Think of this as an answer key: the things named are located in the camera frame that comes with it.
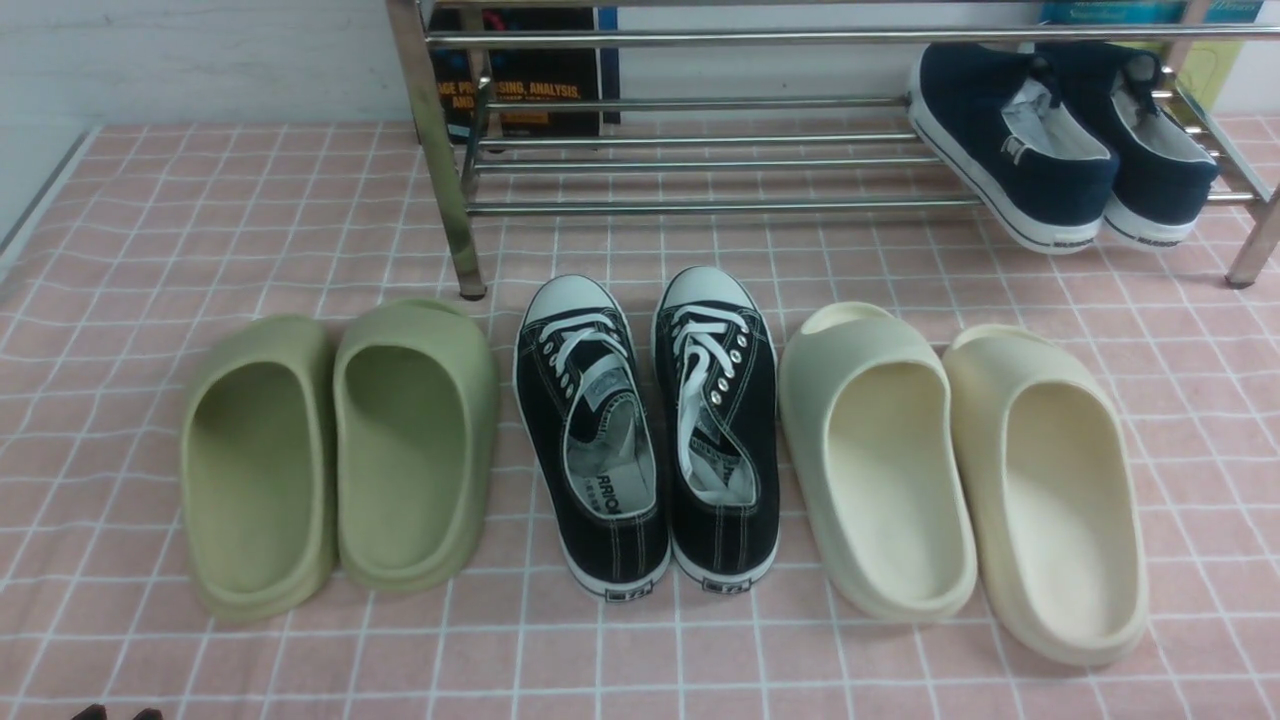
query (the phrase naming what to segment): shoe rack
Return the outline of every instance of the shoe rack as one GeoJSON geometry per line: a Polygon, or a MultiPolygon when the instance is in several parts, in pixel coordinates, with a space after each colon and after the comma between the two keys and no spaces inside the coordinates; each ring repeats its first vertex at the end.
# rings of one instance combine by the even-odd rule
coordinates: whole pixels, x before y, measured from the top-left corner
{"type": "MultiPolygon", "coordinates": [[[[769,0],[710,0],[724,5],[768,4],[769,0]]],[[[856,0],[788,0],[791,3],[849,4],[856,0]]],[[[540,111],[708,111],[708,110],[805,110],[905,108],[905,96],[896,97],[707,97],[707,99],[621,99],[593,101],[508,102],[494,96],[489,51],[499,49],[598,49],[598,47],[726,47],[786,46],[822,44],[925,44],[925,42],[1047,42],[1047,41],[1158,41],[1165,42],[1166,73],[1172,82],[1160,100],[1170,113],[1217,158],[1226,191],[1216,191],[1210,202],[1245,208],[1254,219],[1253,231],[1240,247],[1226,275],[1231,288],[1253,284],[1267,259],[1280,243],[1280,188],[1263,183],[1217,123],[1196,100],[1183,91],[1176,73],[1197,40],[1280,40],[1280,27],[1262,24],[1204,24],[1211,0],[1190,0],[1180,24],[1146,26],[1032,26],[1032,27],[847,27],[823,29],[722,29],[722,31],[558,31],[558,32],[486,32],[483,8],[595,8],[618,5],[696,6],[708,0],[387,0],[387,10],[404,69],[413,122],[419,142],[426,156],[435,199],[439,205],[449,255],[462,297],[479,300],[486,286],[480,274],[471,219],[476,217],[512,215],[689,215],[712,213],[886,213],[895,210],[945,210],[980,205],[973,195],[883,196],[856,199],[777,197],[764,200],[701,200],[701,201],[544,201],[500,202],[476,200],[479,183],[485,176],[613,173],[676,173],[724,170],[805,170],[908,168],[938,163],[934,158],[897,155],[896,147],[915,143],[913,132],[842,132],[827,135],[765,135],[716,137],[573,137],[517,138],[502,137],[499,114],[512,110],[540,111]],[[460,10],[461,31],[428,32],[426,26],[436,9],[460,10]],[[461,163],[449,142],[444,113],[436,94],[430,51],[456,49],[467,51],[471,77],[476,86],[476,109],[471,135],[461,163]],[[860,145],[887,146],[883,156],[849,159],[805,158],[800,146],[860,145]],[[740,149],[744,154],[762,147],[796,147],[794,158],[750,160],[521,160],[521,150],[575,149],[646,149],[698,147],[740,149]]]]}

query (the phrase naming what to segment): green slide sandal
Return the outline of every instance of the green slide sandal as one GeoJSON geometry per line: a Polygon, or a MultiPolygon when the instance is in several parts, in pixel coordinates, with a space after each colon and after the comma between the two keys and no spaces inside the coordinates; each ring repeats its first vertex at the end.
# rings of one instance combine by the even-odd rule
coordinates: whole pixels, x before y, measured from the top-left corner
{"type": "Polygon", "coordinates": [[[484,333],[448,304],[392,302],[352,323],[333,382],[343,568],[388,591],[448,580],[484,527],[499,401],[484,333]]]}
{"type": "Polygon", "coordinates": [[[215,618],[284,612],[333,571],[332,369],[320,323],[279,315],[214,346],[189,386],[182,510],[192,580],[215,618]]]}

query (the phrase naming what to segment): rack leg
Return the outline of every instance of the rack leg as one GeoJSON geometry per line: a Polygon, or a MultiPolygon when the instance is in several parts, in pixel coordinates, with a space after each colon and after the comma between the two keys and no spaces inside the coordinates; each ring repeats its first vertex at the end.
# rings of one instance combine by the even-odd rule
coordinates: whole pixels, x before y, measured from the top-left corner
{"type": "Polygon", "coordinates": [[[1253,214],[1253,232],[1226,272],[1226,286],[1233,290],[1244,290],[1257,282],[1262,268],[1280,243],[1280,187],[1271,193],[1266,206],[1253,214]]]}
{"type": "MultiPolygon", "coordinates": [[[[462,19],[462,29],[467,32],[484,32],[484,10],[480,8],[462,8],[458,10],[462,19]]],[[[480,111],[480,87],[493,81],[493,64],[489,61],[488,50],[467,50],[467,67],[471,70],[471,83],[476,88],[476,111],[480,111]]],[[[485,137],[502,137],[502,117],[497,113],[489,115],[485,126],[485,137]]]]}
{"type": "MultiPolygon", "coordinates": [[[[1187,8],[1183,9],[1181,23],[1203,24],[1204,17],[1208,15],[1208,9],[1212,4],[1212,0],[1190,0],[1187,3],[1187,8]]],[[[1194,42],[1193,40],[1171,42],[1165,49],[1165,67],[1174,70],[1175,74],[1183,72],[1183,65],[1187,64],[1187,56],[1190,55],[1194,42]]]]}
{"type": "Polygon", "coordinates": [[[426,170],[431,176],[435,202],[444,223],[444,237],[449,243],[458,290],[466,300],[480,300],[488,288],[480,277],[462,178],[458,176],[453,143],[449,142],[449,131],[444,123],[444,109],[435,87],[431,55],[426,47],[424,18],[430,18],[433,9],[434,0],[387,0],[387,15],[404,70],[417,141],[426,156],[426,170]]]}

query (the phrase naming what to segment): slide sandal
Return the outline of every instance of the slide sandal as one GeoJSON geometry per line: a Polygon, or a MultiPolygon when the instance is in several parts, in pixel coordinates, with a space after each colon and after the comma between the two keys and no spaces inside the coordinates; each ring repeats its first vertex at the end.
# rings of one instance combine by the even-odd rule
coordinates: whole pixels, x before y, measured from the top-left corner
{"type": "Polygon", "coordinates": [[[333,347],[279,315],[209,351],[180,430],[182,510],[196,592],[247,623],[311,597],[333,570],[333,347]]]}
{"type": "Polygon", "coordinates": [[[954,615],[978,566],[950,389],[929,343],[874,305],[828,305],[787,343],[780,389],[809,523],[840,593],[883,620],[954,615]]]}
{"type": "Polygon", "coordinates": [[[383,305],[351,324],[333,382],[343,568],[388,591],[448,580],[480,539],[498,432],[484,333],[445,302],[383,305]]]}
{"type": "Polygon", "coordinates": [[[1147,624],[1147,575],[1111,402],[1079,360],[1019,328],[970,328],[942,364],[996,616],[1059,662],[1124,657],[1147,624]]]}

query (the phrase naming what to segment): book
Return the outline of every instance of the book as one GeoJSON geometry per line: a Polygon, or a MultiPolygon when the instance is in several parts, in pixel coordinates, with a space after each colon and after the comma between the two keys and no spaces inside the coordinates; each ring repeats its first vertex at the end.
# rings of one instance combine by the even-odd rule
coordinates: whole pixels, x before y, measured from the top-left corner
{"type": "MultiPolygon", "coordinates": [[[[485,31],[595,29],[591,8],[486,9],[485,31]]],[[[457,10],[431,15],[431,31],[460,29],[457,10]]],[[[490,50],[495,97],[503,101],[599,100],[598,53],[586,50],[490,50]]],[[[433,50],[436,91],[444,106],[445,124],[454,142],[471,135],[475,83],[463,50],[433,50]]],[[[548,113],[540,110],[502,113],[502,132],[508,137],[590,137],[600,135],[599,113],[548,113]]]]}
{"type": "MultiPolygon", "coordinates": [[[[1252,23],[1263,0],[1215,0],[1206,14],[1207,23],[1252,23]]],[[[1046,3],[1041,20],[1051,24],[1147,24],[1176,23],[1185,3],[1046,3]]],[[[1160,53],[1160,42],[1128,42],[1160,53]]],[[[1198,41],[1192,45],[1187,64],[1178,74],[1196,100],[1212,109],[1231,74],[1243,46],[1239,41],[1198,41]]]]}

